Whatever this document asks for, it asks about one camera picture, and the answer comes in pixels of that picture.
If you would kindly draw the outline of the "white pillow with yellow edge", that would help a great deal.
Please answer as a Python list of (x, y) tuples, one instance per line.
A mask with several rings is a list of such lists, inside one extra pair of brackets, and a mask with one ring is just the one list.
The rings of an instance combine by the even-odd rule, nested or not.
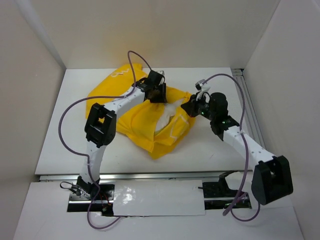
[(164, 110), (160, 118), (157, 120), (154, 134), (158, 134), (162, 131), (176, 115), (177, 108), (183, 103), (183, 99), (179, 99), (173, 103), (165, 103)]

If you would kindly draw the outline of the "yellow pillowcase with white print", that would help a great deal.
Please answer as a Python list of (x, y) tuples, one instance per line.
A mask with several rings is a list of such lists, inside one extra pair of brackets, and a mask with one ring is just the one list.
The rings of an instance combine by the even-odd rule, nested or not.
[[(89, 93), (91, 99), (86, 101), (85, 114), (90, 113), (93, 104), (102, 105), (113, 100), (112, 98), (97, 99), (97, 96), (122, 95), (133, 84), (134, 78), (140, 80), (146, 76), (147, 74), (139, 63), (124, 64), (117, 68)], [(180, 99), (183, 99), (182, 104), (184, 104), (190, 97), (189, 92), (169, 86), (166, 88), (166, 104), (172, 104)], [(116, 130), (118, 133), (126, 135), (138, 147), (146, 150), (151, 158), (163, 157), (175, 149), (190, 132), (196, 121), (179, 106), (170, 123), (155, 135), (156, 124), (164, 112), (164, 108), (165, 103), (144, 101), (119, 118)]]

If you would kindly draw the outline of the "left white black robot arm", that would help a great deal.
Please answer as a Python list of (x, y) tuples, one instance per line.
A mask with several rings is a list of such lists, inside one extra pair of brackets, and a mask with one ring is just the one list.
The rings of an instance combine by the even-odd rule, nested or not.
[(84, 127), (87, 160), (77, 178), (77, 185), (86, 199), (92, 200), (100, 192), (100, 167), (106, 146), (115, 138), (117, 120), (145, 101), (167, 102), (163, 70), (151, 70), (147, 77), (133, 83), (116, 99), (92, 105)]

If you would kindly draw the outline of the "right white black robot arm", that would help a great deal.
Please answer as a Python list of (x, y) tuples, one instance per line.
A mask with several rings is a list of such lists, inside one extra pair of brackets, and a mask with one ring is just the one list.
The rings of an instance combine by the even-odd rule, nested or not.
[(248, 166), (253, 170), (250, 190), (259, 204), (267, 205), (293, 193), (287, 158), (265, 150), (240, 129), (240, 124), (229, 115), (223, 93), (212, 93), (209, 101), (205, 96), (198, 98), (198, 94), (194, 94), (181, 108), (192, 118), (200, 115), (210, 120), (212, 132), (243, 158), (248, 158)]

